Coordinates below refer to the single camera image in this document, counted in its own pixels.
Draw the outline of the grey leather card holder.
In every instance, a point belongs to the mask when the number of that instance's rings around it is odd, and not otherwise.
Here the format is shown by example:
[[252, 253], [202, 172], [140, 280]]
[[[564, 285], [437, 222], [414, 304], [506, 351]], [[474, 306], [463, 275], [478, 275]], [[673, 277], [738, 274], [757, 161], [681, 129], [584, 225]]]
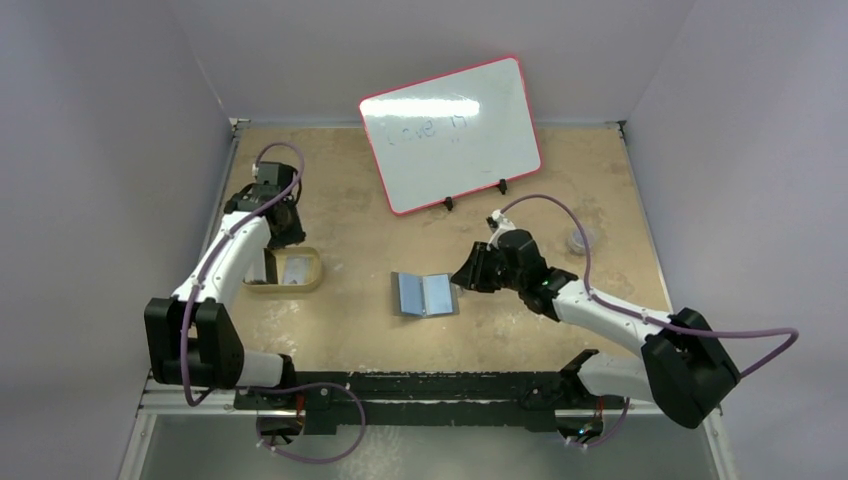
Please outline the grey leather card holder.
[[461, 288], [451, 282], [447, 273], [415, 275], [392, 272], [390, 281], [392, 308], [398, 316], [423, 319], [460, 312]]

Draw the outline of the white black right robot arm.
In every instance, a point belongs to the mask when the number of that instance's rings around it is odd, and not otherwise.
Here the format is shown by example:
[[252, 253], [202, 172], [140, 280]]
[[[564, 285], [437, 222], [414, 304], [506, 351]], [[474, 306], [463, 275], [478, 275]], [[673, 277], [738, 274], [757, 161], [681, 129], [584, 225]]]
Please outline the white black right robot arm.
[[561, 392], [576, 407], [601, 396], [655, 404], [676, 424], [694, 429], [738, 385], [741, 374], [706, 319], [685, 308], [657, 325], [610, 306], [581, 279], [552, 267], [531, 234], [512, 230], [495, 245], [476, 242], [451, 276], [467, 291], [515, 291], [535, 314], [587, 329], [631, 352], [617, 357], [585, 350], [563, 372]]

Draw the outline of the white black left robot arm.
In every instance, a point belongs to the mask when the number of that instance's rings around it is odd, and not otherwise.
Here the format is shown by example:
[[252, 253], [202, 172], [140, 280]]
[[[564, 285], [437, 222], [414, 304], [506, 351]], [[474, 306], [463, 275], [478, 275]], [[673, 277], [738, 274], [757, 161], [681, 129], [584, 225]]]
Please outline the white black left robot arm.
[[290, 165], [260, 164], [254, 182], [225, 203], [213, 243], [190, 276], [169, 297], [149, 301], [143, 317], [157, 382], [187, 389], [256, 387], [275, 409], [295, 402], [292, 358], [248, 350], [228, 307], [243, 284], [275, 282], [273, 249], [304, 241], [296, 210], [300, 177]]

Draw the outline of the silver VIP card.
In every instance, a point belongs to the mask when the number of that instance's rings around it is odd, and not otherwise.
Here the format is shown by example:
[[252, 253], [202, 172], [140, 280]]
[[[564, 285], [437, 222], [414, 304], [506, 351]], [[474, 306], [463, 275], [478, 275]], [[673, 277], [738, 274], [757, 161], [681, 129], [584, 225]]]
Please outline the silver VIP card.
[[314, 258], [310, 255], [286, 256], [283, 262], [281, 284], [287, 286], [308, 285], [315, 279]]

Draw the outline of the beige plastic tray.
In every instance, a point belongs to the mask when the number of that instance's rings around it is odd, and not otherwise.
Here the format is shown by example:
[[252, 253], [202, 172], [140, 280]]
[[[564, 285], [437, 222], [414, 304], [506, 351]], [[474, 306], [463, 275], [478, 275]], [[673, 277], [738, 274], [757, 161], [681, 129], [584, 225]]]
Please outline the beige plastic tray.
[[299, 246], [264, 249], [242, 284], [261, 294], [307, 293], [314, 291], [322, 279], [320, 252], [313, 247]]

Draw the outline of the small clear plastic cup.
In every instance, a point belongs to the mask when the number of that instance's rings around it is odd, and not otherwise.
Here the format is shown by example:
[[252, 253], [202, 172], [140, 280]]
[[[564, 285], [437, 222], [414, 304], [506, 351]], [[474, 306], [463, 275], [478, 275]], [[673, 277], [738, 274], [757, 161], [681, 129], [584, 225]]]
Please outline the small clear plastic cup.
[[565, 241], [567, 250], [577, 256], [585, 256], [587, 249], [591, 248], [593, 243], [593, 231], [591, 229], [580, 231], [578, 228], [574, 228]]

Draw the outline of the red framed whiteboard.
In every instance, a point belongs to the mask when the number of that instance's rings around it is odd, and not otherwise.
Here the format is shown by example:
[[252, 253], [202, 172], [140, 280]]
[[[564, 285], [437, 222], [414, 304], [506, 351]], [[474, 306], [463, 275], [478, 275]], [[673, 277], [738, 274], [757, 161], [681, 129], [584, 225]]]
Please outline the red framed whiteboard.
[[363, 98], [359, 112], [397, 215], [542, 166], [519, 59], [506, 56]]

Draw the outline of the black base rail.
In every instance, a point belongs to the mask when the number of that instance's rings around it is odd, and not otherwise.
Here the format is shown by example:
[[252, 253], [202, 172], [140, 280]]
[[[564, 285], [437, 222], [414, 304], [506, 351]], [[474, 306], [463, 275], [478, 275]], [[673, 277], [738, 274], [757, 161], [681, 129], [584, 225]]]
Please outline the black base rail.
[[[514, 372], [301, 371], [297, 391], [239, 389], [236, 406], [294, 407], [309, 435], [331, 435], [342, 425], [422, 427], [518, 427], [534, 433], [576, 434], [594, 422], [603, 427], [604, 400], [622, 408], [617, 396], [597, 397], [580, 386], [577, 370], [590, 353], [581, 352], [560, 370]], [[404, 406], [380, 400], [413, 402]], [[424, 405], [426, 400], [458, 404]], [[591, 416], [555, 413], [564, 407], [594, 407]]]

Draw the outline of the aluminium frame rail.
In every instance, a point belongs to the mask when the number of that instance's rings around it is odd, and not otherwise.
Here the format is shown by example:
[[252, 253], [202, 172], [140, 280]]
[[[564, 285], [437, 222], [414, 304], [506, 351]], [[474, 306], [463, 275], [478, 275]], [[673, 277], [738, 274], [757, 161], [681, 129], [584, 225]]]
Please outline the aluminium frame rail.
[[[204, 414], [204, 415], [250, 415], [250, 414], [258, 414], [265, 416], [291, 416], [295, 413], [294, 407], [250, 407], [244, 406], [244, 408], [236, 406], [236, 400], [238, 397], [239, 391], [234, 390], [216, 390], [209, 394], [205, 400], [203, 400], [200, 405], [196, 407], [190, 407], [186, 403], [186, 399], [184, 398], [184, 391], [182, 387], [175, 385], [164, 385], [157, 383], [152, 376], [149, 377], [146, 381], [144, 391], [142, 393], [141, 401], [139, 404], [139, 410], [142, 413], [146, 414], [156, 414], [156, 415], [166, 415], [166, 414], [175, 414], [175, 415], [189, 415], [189, 414]], [[396, 404], [396, 405], [407, 405], [411, 404], [413, 401], [411, 399], [407, 399], [407, 401], [395, 401], [395, 400], [380, 400], [376, 403], [378, 404]], [[435, 401], [435, 400], [426, 400], [423, 402], [424, 405], [432, 406], [432, 405], [448, 405], [448, 404], [458, 404], [459, 400], [445, 400], [445, 401]], [[622, 408], [612, 406], [612, 400], [604, 400], [604, 412], [606, 414], [618, 413]], [[568, 412], [571, 411], [574, 415], [577, 414], [588, 414], [591, 416], [594, 407], [564, 407], [555, 410], [560, 416], [567, 416]], [[628, 417], [631, 415], [660, 415], [663, 416], [660, 409], [649, 402], [632, 400], [630, 406], [628, 408]]]

